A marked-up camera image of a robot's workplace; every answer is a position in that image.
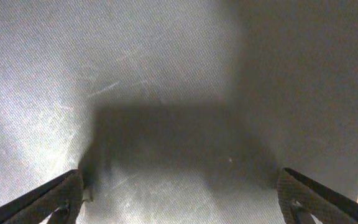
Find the dark green box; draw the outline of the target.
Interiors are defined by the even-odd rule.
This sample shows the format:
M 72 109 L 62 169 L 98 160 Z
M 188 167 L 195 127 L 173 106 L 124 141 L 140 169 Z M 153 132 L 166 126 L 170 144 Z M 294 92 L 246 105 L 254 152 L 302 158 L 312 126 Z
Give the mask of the dark green box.
M 358 1 L 0 1 L 0 206 L 282 223 L 284 167 L 358 198 Z

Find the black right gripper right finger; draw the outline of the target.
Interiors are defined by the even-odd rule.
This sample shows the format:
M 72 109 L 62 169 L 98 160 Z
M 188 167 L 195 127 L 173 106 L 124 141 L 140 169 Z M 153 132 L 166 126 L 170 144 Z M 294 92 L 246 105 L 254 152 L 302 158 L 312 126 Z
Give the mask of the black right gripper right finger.
M 291 169 L 283 168 L 277 180 L 278 204 L 286 224 L 358 224 L 358 203 Z

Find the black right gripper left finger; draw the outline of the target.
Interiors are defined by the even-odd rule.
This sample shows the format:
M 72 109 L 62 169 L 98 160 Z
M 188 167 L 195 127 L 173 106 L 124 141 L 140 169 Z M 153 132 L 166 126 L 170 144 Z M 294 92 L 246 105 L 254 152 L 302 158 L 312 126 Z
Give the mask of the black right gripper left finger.
M 73 169 L 1 206 L 0 223 L 75 223 L 82 203 L 82 175 Z

